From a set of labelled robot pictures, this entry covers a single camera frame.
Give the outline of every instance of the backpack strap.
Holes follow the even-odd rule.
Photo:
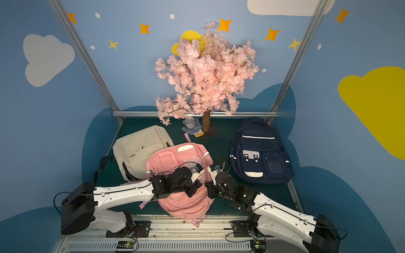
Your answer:
[[[101,158],[100,165],[98,166],[98,171],[94,174],[93,186],[96,185],[98,176],[100,175],[101,170],[104,169],[105,163],[107,162],[108,158],[109,158],[109,156]]]
[[[140,209],[144,208],[147,203],[152,202],[152,201],[157,201],[157,200],[142,201],[142,203],[139,205],[139,208],[140,208]]]
[[[185,133],[184,137],[188,142],[191,142],[191,139],[190,139],[190,136],[188,136],[188,133]]]
[[[134,177],[133,175],[131,175],[129,173],[129,171],[128,171],[126,165],[125,165],[125,162],[122,162],[122,167],[124,168],[125,175],[126,175],[126,177],[128,178],[129,181],[138,181],[138,180],[140,180],[140,179]]]

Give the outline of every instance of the tree base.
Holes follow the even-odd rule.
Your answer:
[[[206,139],[206,138],[211,137],[211,136],[213,136],[213,135],[215,135],[217,133],[219,133],[218,130],[213,125],[211,125],[209,130],[207,132],[204,132],[204,135],[200,136],[199,139]]]
[[[202,116],[202,131],[206,133],[209,131],[209,125],[211,123],[211,111],[204,112]]]

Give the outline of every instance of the pink strap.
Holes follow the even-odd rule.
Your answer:
[[[140,209],[144,208],[147,203],[149,203],[149,201],[143,201],[143,202],[139,205],[139,208],[140,208]]]
[[[199,222],[197,222],[197,220],[195,219],[195,220],[191,220],[191,223],[192,223],[195,227],[198,227],[198,226],[203,222],[204,219],[205,219],[205,215],[201,216],[201,220],[200,220]]]
[[[185,134],[184,134],[184,137],[185,137],[185,139],[186,139],[188,142],[191,142],[190,137],[188,136],[188,133],[185,133]]]

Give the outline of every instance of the navy blue backpack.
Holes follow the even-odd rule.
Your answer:
[[[263,119],[246,119],[239,124],[230,153],[233,170],[244,181],[284,184],[292,177],[287,153]]]

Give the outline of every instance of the tree trunk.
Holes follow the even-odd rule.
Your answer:
[[[206,111],[202,116],[202,131],[208,132],[211,121],[211,111]]]

